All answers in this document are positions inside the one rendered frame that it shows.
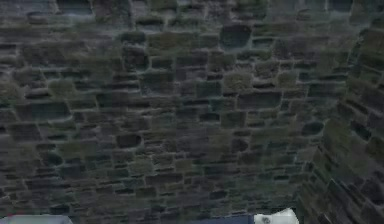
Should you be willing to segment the white rounded object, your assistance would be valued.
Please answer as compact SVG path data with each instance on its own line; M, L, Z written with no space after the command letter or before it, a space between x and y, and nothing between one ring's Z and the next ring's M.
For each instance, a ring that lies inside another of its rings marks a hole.
M253 216L254 224L299 224L299 220L291 208L265 215L256 214Z

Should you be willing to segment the pale grey flat object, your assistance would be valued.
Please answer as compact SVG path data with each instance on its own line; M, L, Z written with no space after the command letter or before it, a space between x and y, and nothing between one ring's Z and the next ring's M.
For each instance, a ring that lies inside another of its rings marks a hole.
M73 224L62 215L14 215L0 218L0 224Z

